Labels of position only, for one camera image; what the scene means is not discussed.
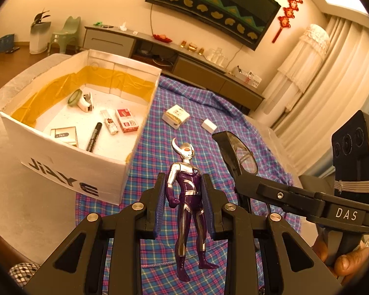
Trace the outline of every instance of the drawer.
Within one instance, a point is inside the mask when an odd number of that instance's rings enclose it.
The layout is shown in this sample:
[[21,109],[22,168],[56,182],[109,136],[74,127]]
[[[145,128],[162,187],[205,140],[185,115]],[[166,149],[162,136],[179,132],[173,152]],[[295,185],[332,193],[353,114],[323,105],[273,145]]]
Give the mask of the drawer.
[[135,40],[127,36],[98,30],[87,30],[83,47],[129,58],[134,44]]
[[178,58],[173,74],[214,92],[219,92],[225,82],[215,71],[182,57]]
[[252,92],[239,83],[228,80],[223,84],[219,94],[249,108],[252,111],[255,111],[263,101],[262,96]]

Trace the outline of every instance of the blue basket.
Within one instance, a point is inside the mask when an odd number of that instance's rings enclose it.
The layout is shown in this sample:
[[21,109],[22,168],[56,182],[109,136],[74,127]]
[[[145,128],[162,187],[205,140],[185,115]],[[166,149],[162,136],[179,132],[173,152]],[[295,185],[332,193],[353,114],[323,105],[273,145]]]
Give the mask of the blue basket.
[[7,34],[0,38],[0,52],[10,51],[14,48],[15,34]]

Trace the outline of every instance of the wooden floor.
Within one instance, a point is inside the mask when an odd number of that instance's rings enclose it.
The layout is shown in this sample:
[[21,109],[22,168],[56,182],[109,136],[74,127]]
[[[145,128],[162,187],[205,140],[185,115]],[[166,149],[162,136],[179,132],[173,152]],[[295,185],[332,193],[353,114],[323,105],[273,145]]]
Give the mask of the wooden floor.
[[[52,48],[51,53],[58,53],[59,49]],[[32,55],[28,46],[20,46],[14,53],[0,53],[0,88],[34,63],[47,56],[46,52]]]

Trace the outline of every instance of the red chinese knot ornament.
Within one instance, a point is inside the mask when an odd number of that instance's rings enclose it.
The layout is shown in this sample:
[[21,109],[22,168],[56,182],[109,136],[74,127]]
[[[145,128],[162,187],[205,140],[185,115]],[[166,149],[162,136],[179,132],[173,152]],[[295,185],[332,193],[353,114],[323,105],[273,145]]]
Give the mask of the red chinese knot ornament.
[[282,32],[284,28],[289,29],[291,27],[290,19],[295,18],[294,11],[299,11],[298,3],[302,4],[303,0],[288,0],[288,4],[289,4],[288,8],[283,8],[284,16],[278,17],[278,20],[280,21],[280,29],[278,33],[276,34],[272,43],[276,42],[276,40],[278,39],[280,33]]

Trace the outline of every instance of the small package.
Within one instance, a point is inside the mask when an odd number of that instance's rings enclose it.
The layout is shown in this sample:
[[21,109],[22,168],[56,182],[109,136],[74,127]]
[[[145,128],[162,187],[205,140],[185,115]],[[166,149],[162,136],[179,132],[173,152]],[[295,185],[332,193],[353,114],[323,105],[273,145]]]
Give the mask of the small package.
[[107,127],[110,135],[115,135],[119,133],[118,127],[116,126],[115,122],[113,122],[113,119],[110,117],[107,110],[101,110],[100,113],[104,117],[104,123]]
[[206,119],[201,126],[211,134],[217,129],[217,126],[209,119]]
[[257,88],[257,86],[259,86],[261,81],[262,78],[260,78],[258,75],[253,75],[253,78],[251,79],[251,86]]
[[62,127],[61,129],[51,129],[51,136],[61,140],[66,144],[78,147],[77,129],[73,127]]
[[128,109],[119,109],[115,112],[123,133],[138,130],[138,124]]
[[184,122],[188,120],[189,117],[190,114],[176,104],[164,112],[162,115],[162,120],[177,130]]

